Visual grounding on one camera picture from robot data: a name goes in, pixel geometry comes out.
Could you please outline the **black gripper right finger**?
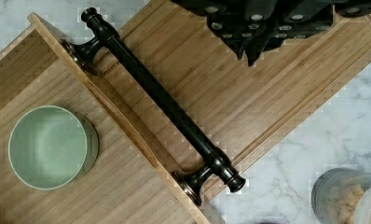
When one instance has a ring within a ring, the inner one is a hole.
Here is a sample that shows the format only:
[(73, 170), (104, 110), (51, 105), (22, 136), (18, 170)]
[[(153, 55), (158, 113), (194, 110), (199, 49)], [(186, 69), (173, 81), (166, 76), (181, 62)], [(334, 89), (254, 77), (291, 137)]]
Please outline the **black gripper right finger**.
[(371, 0), (245, 0), (245, 18), (262, 29), (246, 44), (248, 65), (286, 38), (308, 38), (328, 30), (333, 13), (344, 18), (371, 14)]

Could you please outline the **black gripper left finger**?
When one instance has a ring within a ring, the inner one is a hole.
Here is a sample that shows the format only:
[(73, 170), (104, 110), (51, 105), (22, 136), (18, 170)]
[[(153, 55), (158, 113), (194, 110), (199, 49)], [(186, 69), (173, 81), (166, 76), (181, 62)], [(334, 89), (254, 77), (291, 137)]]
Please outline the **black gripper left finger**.
[(257, 60), (262, 52), (276, 49), (273, 36), (278, 0), (171, 0), (193, 14), (205, 17), (208, 28), (241, 60)]

